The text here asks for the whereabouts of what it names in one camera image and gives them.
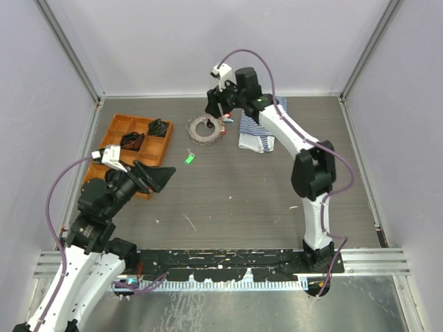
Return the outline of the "green key tag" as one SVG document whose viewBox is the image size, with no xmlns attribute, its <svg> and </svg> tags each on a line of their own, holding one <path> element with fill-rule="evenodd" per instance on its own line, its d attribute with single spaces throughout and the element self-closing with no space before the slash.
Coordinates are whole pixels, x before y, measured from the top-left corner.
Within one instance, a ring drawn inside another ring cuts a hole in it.
<svg viewBox="0 0 443 332">
<path fill-rule="evenodd" d="M 185 159 L 185 164 L 189 165 L 195 158 L 194 154 L 189 154 L 188 157 Z"/>
</svg>

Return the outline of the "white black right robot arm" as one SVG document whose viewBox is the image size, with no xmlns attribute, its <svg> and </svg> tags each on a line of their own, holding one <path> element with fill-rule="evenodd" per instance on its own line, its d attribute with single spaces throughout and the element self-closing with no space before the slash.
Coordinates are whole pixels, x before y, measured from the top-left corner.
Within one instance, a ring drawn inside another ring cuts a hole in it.
<svg viewBox="0 0 443 332">
<path fill-rule="evenodd" d="M 320 272 L 335 255 L 329 233 L 329 199 L 336 181 L 336 153 L 328 140 L 320 142 L 309 135 L 284 111 L 274 93 L 263 93 L 252 67 L 234 71 L 222 63 L 210 74 L 217 86 L 207 92 L 205 115 L 187 126 L 191 140 L 211 145 L 222 136 L 222 117 L 241 109 L 255 124 L 277 138 L 293 158 L 291 185 L 302 199 L 305 235 L 302 256 L 306 269 Z"/>
</svg>

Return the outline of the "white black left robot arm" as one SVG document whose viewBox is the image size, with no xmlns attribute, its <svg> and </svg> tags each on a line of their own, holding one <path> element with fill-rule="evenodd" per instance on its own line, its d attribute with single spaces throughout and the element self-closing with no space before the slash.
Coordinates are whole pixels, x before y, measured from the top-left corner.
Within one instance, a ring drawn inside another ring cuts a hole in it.
<svg viewBox="0 0 443 332">
<path fill-rule="evenodd" d="M 81 331 L 93 308 L 120 274 L 138 268 L 136 244 L 113 238 L 113 218 L 138 192 L 159 193 L 175 167 L 149 167 L 141 161 L 112 170 L 111 181 L 83 184 L 80 211 L 60 249 L 62 263 L 34 315 L 15 331 Z"/>
</svg>

